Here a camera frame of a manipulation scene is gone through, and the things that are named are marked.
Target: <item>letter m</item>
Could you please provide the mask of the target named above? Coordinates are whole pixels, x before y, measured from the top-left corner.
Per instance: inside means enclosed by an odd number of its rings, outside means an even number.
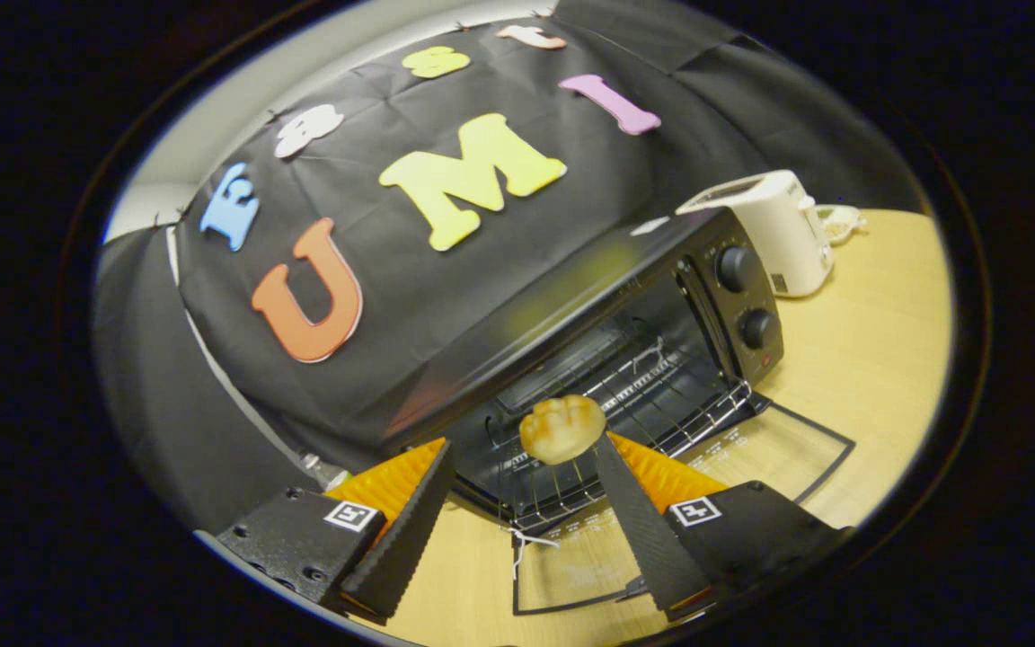
[[[431,224],[431,246],[447,251],[480,225],[477,213],[459,209],[449,196],[480,208],[501,210],[505,201],[498,169],[506,176],[506,192],[530,196],[566,173],[562,160],[546,158],[509,130],[498,113],[470,119],[457,128],[461,159],[415,151],[395,160],[378,177],[383,187],[402,187]]]

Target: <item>oven knob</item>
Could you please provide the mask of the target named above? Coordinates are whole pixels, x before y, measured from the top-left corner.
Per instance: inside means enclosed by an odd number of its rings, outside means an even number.
[[[747,312],[740,323],[740,340],[748,348],[764,348],[780,335],[780,321],[777,316],[761,307]]]
[[[744,292],[763,282],[760,259],[746,247],[728,247],[718,258],[718,281],[731,292]]]

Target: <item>table surface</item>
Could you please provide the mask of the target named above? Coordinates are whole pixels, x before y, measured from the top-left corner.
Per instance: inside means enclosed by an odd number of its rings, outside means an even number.
[[[836,262],[825,286],[809,297],[777,300],[786,356],[756,385],[779,405],[857,442],[846,463],[801,503],[835,528],[870,516],[915,458],[941,401],[952,337],[950,273],[936,223],[895,210],[866,209],[862,215],[867,232],[834,247]],[[683,460],[726,484],[761,478],[793,496],[839,447],[767,414],[706,441]],[[558,555],[602,566],[596,570],[609,579],[607,590],[617,582],[624,586],[624,574],[638,572],[628,543],[615,517],[592,516],[593,528],[582,526],[591,532],[560,537]],[[526,548],[523,608],[559,602],[552,597],[554,579],[564,576],[552,566],[557,555],[549,552],[554,549]],[[603,567],[611,564],[616,567]],[[434,646],[554,646],[617,644],[667,625],[649,594],[514,616],[512,568],[509,533],[447,501],[397,615],[384,629],[371,626]]]

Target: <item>bread roll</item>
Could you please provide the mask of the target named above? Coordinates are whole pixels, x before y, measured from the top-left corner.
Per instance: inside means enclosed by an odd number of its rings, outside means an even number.
[[[604,431],[604,412],[598,403],[581,396],[552,399],[534,405],[522,418],[521,445],[546,466],[557,466],[589,449]]]

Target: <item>white wall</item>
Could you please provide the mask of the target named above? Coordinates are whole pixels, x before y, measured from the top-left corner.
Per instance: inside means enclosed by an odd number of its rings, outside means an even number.
[[[269,118],[313,87],[460,22],[487,24],[548,12],[557,0],[369,0],[288,37],[194,102],[149,151],[118,204],[106,239],[177,220],[198,186]]]

